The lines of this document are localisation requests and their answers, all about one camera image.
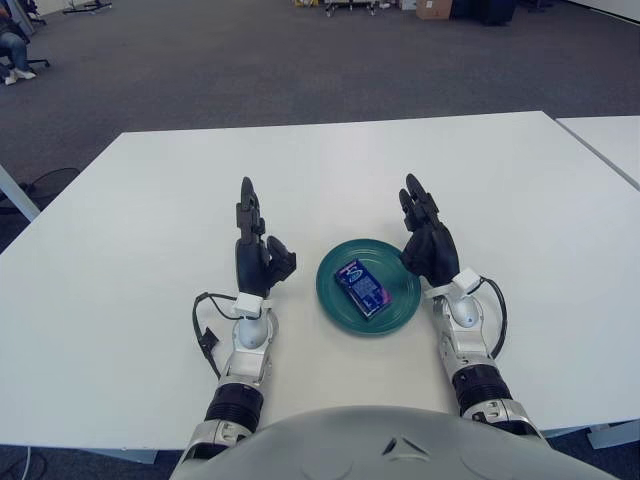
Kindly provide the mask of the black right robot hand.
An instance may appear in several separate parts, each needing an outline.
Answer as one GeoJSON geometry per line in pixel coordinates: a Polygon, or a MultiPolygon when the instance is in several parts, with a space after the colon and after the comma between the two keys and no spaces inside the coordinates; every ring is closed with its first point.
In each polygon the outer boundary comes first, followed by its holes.
{"type": "Polygon", "coordinates": [[[404,267],[422,276],[431,287],[452,282],[460,273],[459,257],[453,237],[439,219],[439,209],[430,193],[411,173],[399,192],[404,224],[411,236],[400,259],[404,267]]]}

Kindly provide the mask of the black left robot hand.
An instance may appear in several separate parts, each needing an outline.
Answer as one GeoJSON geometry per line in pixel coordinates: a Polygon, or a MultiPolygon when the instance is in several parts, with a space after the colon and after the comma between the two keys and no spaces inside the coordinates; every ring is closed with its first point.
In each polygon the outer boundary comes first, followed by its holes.
{"type": "Polygon", "coordinates": [[[263,239],[266,223],[249,177],[242,180],[240,201],[236,204],[236,223],[240,230],[235,246],[238,290],[268,298],[271,288],[296,270],[297,259],[296,254],[275,236],[263,239]]]}

